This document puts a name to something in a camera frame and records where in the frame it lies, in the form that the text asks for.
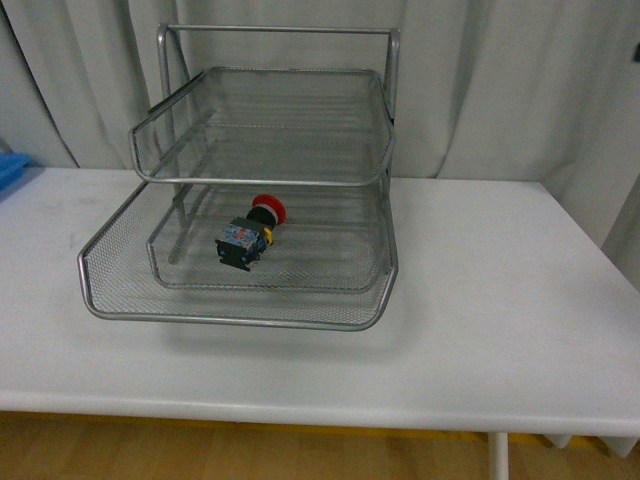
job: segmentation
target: curtain fold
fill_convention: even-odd
[[[127,130],[148,100],[126,2],[3,0],[55,125],[81,167],[129,167]]]

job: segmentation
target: silver metal frame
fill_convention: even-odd
[[[148,122],[153,121],[167,109],[180,100],[184,95],[194,88],[202,76],[196,76],[191,78],[187,68],[184,53],[180,44],[179,31],[235,31],[235,32],[282,32],[282,33],[323,33],[323,34],[351,34],[351,35],[386,35],[388,37],[387,42],[387,56],[384,72],[384,80],[379,81],[379,87],[382,90],[384,103],[386,105],[387,114],[386,117],[387,127],[389,128],[391,137],[387,150],[385,152],[385,158],[383,160],[383,167],[381,168],[381,174],[376,176],[375,179],[363,184],[345,184],[335,182],[279,182],[279,181],[255,181],[255,180],[242,180],[242,179],[227,179],[223,181],[210,181],[211,179],[197,179],[193,181],[189,179],[153,179],[148,176],[142,175],[139,165],[135,159],[138,158],[137,146],[133,134],[137,129],[146,125]],[[169,62],[167,56],[167,37],[170,36],[176,49],[178,61],[180,63],[180,69],[184,75],[186,84],[176,90],[173,94],[171,92],[170,74],[169,74]],[[181,193],[186,192],[190,188],[190,183],[229,183],[229,184],[284,184],[284,185],[312,185],[312,186],[351,186],[358,187],[379,182],[380,195],[382,200],[382,208],[385,218],[385,228],[388,236],[388,247],[391,257],[389,275],[386,279],[386,283],[383,288],[382,297],[380,303],[377,305],[374,315],[369,321],[363,324],[333,324],[312,322],[303,320],[267,320],[261,318],[227,318],[227,317],[210,317],[210,316],[197,316],[197,315],[175,315],[175,314],[150,314],[150,313],[113,313],[100,311],[94,304],[93,295],[91,292],[91,281],[88,272],[88,265],[85,257],[97,242],[100,241],[104,232],[107,231],[114,222],[125,212],[129,206],[137,199],[137,197],[148,186],[147,182],[142,183],[138,188],[129,196],[129,198],[120,206],[120,208],[109,218],[109,220],[103,225],[103,227],[87,242],[78,254],[77,262],[80,274],[80,283],[82,289],[82,296],[85,305],[89,311],[103,319],[107,320],[136,320],[136,321],[149,321],[149,322],[172,322],[172,323],[205,323],[205,324],[226,324],[226,325],[242,325],[242,326],[262,326],[262,327],[279,327],[279,328],[303,328],[314,330],[339,330],[339,331],[360,331],[365,330],[373,326],[382,316],[384,312],[391,290],[398,275],[398,253],[397,245],[393,229],[393,220],[391,215],[391,206],[389,199],[390,191],[390,167],[392,151],[395,144],[395,135],[393,130],[393,118],[395,116],[396,95],[397,95],[397,82],[398,82],[398,61],[399,61],[399,48],[400,48],[400,32],[398,29],[349,29],[349,28],[308,28],[308,27],[253,27],[253,26],[222,26],[222,25],[173,25],[173,24],[161,24],[157,30],[157,46],[158,46],[158,59],[160,63],[160,77],[162,83],[162,92],[164,100],[156,105],[150,112],[149,118],[143,123],[132,129],[130,132],[130,146],[131,152],[134,158],[134,166],[138,171],[138,174],[145,180],[153,180],[159,183],[173,183],[175,196],[173,206],[178,210],[180,214],[180,223],[185,229],[190,228],[190,222],[188,221],[186,212],[184,211],[184,204],[182,202]],[[172,124],[172,119],[167,122],[169,138],[175,137],[175,130]]]
[[[189,81],[189,69],[180,44],[178,32],[267,32],[267,33],[323,33],[340,35],[386,35],[387,57],[384,71],[383,89],[389,117],[393,120],[396,111],[396,96],[398,92],[398,67],[400,60],[400,30],[398,28],[325,28],[325,27],[260,27],[239,25],[176,25],[162,23],[157,31],[158,61],[160,62],[160,81],[162,95],[171,95],[171,79],[169,75],[169,60],[167,55],[167,36],[171,35],[182,74],[185,81]]]

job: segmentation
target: blue object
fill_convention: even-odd
[[[22,176],[31,158],[23,153],[0,153],[0,190]]]

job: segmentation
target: upper mesh tray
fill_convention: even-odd
[[[378,75],[360,70],[214,68],[131,131],[151,182],[363,186],[392,143]]]

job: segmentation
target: table leg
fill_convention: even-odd
[[[489,478],[509,480],[509,434],[489,433]]]

